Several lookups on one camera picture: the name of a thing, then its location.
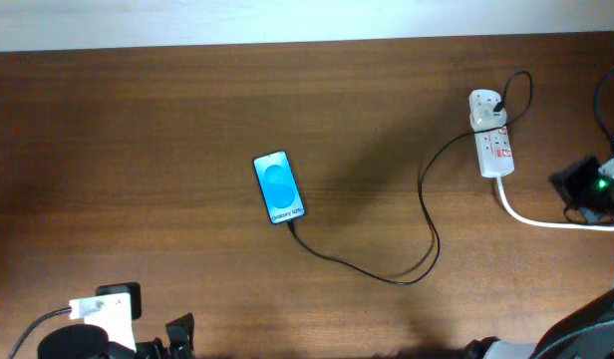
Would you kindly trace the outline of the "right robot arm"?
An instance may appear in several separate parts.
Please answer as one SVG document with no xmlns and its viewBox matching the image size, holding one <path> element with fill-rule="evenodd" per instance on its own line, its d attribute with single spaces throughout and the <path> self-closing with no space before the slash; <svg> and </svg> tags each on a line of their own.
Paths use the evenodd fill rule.
<svg viewBox="0 0 614 359">
<path fill-rule="evenodd" d="M 601 165 L 585 158 L 549 181 L 566 204 L 614 218 L 614 157 Z M 513 344 L 496 337 L 474 340 L 465 358 L 614 358 L 613 287 L 552 326 L 536 343 Z"/>
</svg>

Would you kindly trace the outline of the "blue smartphone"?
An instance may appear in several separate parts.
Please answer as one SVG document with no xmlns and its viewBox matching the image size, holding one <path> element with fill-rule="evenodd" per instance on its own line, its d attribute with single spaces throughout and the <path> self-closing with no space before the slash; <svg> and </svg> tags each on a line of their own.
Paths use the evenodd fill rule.
<svg viewBox="0 0 614 359">
<path fill-rule="evenodd" d="M 286 152 L 255 158 L 253 167 L 272 224 L 288 222 L 306 214 Z"/>
</svg>

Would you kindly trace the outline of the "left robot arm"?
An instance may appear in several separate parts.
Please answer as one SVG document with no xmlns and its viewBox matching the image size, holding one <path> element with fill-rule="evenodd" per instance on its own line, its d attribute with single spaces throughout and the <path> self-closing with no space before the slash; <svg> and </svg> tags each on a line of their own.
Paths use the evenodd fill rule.
<svg viewBox="0 0 614 359">
<path fill-rule="evenodd" d="M 194 318 L 187 313 L 165 326 L 169 346 L 159 338 L 129 349 L 113 342 L 105 330 L 90 324 L 70 325 L 46 336 L 37 347 L 38 359 L 194 359 Z"/>
</svg>

